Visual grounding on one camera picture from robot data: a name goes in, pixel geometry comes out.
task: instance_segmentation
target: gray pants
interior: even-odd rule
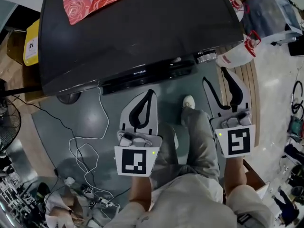
[[[167,124],[159,124],[158,134],[163,137],[163,142],[150,176],[153,190],[187,173],[219,180],[217,151],[208,115],[187,107],[183,110],[181,119],[188,128],[190,137],[187,164],[178,164],[174,130]]]

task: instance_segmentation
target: black fan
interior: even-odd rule
[[[15,105],[7,98],[0,98],[0,153],[16,138],[21,127],[21,116]]]

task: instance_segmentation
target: yellow container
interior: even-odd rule
[[[38,63],[38,31],[39,20],[27,28],[23,50],[23,61],[26,66]]]

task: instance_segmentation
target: white floor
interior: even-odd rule
[[[281,185],[286,192],[290,191],[291,188],[285,181],[296,163],[293,159],[281,159],[281,156],[284,154],[286,131],[292,114],[291,94],[294,83],[296,78],[304,82],[304,57],[291,57],[287,45],[264,45],[264,50],[260,50],[255,58],[255,65],[261,107],[260,145],[246,160],[270,184],[263,201],[277,216],[279,208],[271,196],[277,193],[277,188]],[[302,218],[304,207],[300,209]]]

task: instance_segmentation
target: white label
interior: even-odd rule
[[[38,37],[30,40],[25,48],[25,60],[38,55]]]

